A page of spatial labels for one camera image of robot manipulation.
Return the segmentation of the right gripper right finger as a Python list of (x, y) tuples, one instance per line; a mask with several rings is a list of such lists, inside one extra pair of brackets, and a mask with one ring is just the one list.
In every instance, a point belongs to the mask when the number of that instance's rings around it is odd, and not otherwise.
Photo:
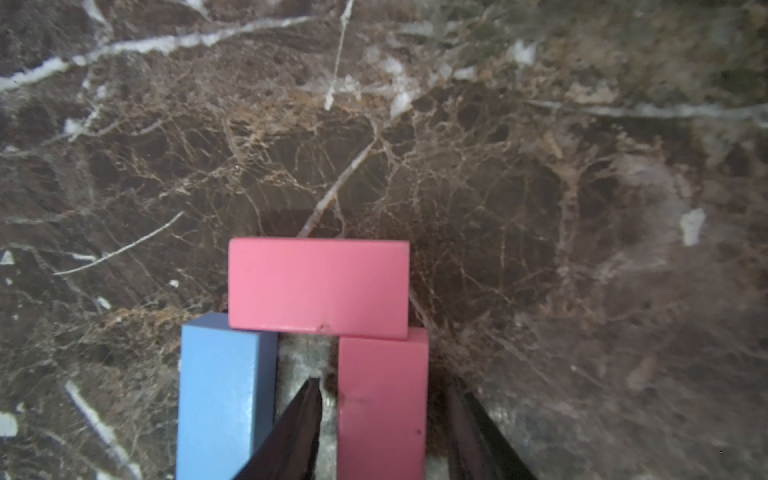
[(454, 377), (446, 389), (451, 479), (536, 480), (467, 385)]

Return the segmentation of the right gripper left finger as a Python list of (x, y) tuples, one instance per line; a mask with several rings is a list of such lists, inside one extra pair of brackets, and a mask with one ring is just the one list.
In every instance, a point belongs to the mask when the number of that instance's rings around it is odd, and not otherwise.
[(258, 451), (234, 479), (312, 479), (322, 413), (320, 379), (308, 378)]

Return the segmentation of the blue block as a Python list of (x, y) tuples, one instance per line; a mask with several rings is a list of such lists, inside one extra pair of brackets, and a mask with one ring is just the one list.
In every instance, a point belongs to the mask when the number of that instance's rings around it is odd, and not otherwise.
[(232, 479), (273, 427), (278, 336), (235, 330), (225, 313), (186, 322), (176, 477)]

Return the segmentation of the pink block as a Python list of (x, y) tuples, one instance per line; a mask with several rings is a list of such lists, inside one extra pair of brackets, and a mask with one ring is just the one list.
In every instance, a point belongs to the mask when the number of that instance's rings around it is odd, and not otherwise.
[(406, 241), (233, 238), (236, 329), (401, 340), (408, 330)]
[(422, 479), (425, 474), (429, 336), (342, 338), (337, 477)]

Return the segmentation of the pink block top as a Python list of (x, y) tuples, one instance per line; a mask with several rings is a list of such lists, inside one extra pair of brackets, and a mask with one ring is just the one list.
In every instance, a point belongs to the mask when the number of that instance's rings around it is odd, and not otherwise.
[(233, 238), (236, 329), (401, 340), (408, 330), (406, 241)]

